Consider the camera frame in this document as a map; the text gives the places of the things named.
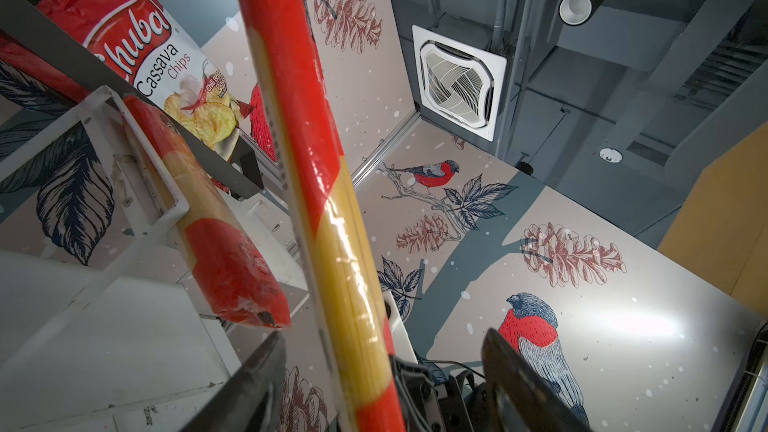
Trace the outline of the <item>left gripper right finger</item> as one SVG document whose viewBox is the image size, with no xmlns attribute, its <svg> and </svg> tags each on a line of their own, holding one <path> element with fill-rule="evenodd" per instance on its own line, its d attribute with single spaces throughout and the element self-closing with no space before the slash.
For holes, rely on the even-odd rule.
<svg viewBox="0 0 768 432">
<path fill-rule="evenodd" d="M 489 423 L 494 431 L 588 431 L 496 330 L 482 344 Z"/>
</svg>

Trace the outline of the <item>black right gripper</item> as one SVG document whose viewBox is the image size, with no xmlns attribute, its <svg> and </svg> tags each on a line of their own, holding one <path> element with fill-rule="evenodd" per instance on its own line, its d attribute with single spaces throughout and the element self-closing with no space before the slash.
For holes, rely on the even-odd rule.
<svg viewBox="0 0 768 432">
<path fill-rule="evenodd" d="M 444 361 L 407 362 L 390 358 L 395 389 L 407 431 L 487 431 L 488 394 L 484 375 L 457 362 L 460 372 L 442 369 Z"/>
</svg>

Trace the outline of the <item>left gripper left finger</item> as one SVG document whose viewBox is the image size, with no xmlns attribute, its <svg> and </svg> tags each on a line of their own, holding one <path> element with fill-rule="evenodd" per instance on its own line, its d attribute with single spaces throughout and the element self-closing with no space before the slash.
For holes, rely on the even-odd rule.
<svg viewBox="0 0 768 432">
<path fill-rule="evenodd" d="M 285 339 L 273 332 L 181 431 L 277 431 L 285 366 Z"/>
</svg>

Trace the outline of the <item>red spaghetti bag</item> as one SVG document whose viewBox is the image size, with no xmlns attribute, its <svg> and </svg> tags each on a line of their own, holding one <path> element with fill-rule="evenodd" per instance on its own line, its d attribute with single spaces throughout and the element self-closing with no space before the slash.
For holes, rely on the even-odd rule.
<svg viewBox="0 0 768 432">
<path fill-rule="evenodd" d="M 401 431 L 377 270 L 306 0 L 238 0 L 345 431 Z"/>
<path fill-rule="evenodd" d="M 184 138 L 157 107 L 134 95 L 123 102 L 189 203 L 177 223 L 181 251 L 213 313 L 237 324 L 290 326 L 287 298 L 266 259 Z"/>
</svg>

